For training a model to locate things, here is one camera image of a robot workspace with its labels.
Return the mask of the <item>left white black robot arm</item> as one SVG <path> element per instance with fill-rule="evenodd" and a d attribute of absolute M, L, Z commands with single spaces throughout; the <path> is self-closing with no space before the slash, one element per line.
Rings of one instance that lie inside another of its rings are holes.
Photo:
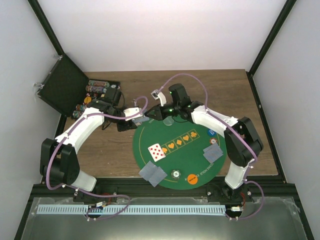
<path fill-rule="evenodd" d="M 40 173 L 48 189 L 55 190 L 63 185 L 84 190 L 89 201 L 97 202 L 102 189 L 97 179 L 80 168 L 78 152 L 87 138 L 98 128 L 115 123 L 119 132 L 136 129 L 134 119 L 141 117 L 137 105 L 119 107 L 122 92 L 108 88 L 101 97 L 92 99 L 81 116 L 64 133 L 55 139 L 45 139 L 41 145 Z"/>

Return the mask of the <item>orange big blind button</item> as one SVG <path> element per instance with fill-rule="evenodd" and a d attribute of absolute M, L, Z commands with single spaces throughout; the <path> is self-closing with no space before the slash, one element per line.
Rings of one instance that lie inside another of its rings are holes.
<path fill-rule="evenodd" d="M 198 175 L 197 174 L 189 174 L 186 178 L 187 182 L 190 184 L 190 185 L 195 185 L 198 183 Z"/>

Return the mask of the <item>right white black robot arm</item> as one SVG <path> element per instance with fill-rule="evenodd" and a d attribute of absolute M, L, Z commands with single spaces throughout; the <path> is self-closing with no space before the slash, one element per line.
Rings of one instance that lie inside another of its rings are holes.
<path fill-rule="evenodd" d="M 263 142 L 250 118 L 235 118 L 213 111 L 202 102 L 192 101 L 181 83 L 171 85 L 169 92 L 172 102 L 158 89 L 151 96 L 159 101 L 145 112 L 153 120 L 162 121 L 167 117 L 179 116 L 192 124 L 200 125 L 224 137 L 226 152 L 231 161 L 224 178 L 223 198 L 229 202 L 240 196 L 240 187 L 247 180 L 247 172 L 258 160 L 264 149 Z"/>

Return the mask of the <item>clear dealer button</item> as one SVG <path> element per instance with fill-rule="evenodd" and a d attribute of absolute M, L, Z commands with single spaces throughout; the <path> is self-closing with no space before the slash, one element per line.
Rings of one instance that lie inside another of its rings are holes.
<path fill-rule="evenodd" d="M 174 123 L 174 120 L 171 117 L 167 117 L 166 119 L 163 120 L 163 123 L 166 126 L 171 126 Z"/>

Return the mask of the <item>blue small blind button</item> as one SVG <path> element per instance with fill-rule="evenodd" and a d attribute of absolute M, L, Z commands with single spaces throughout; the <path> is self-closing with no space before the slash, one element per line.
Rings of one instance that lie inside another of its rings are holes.
<path fill-rule="evenodd" d="M 213 136 L 215 136 L 217 133 L 214 131 L 214 130 L 212 130 L 212 129 L 208 129 L 207 130 L 207 134 L 209 135 L 209 136 L 211 136 L 211 137 L 213 137 Z"/>

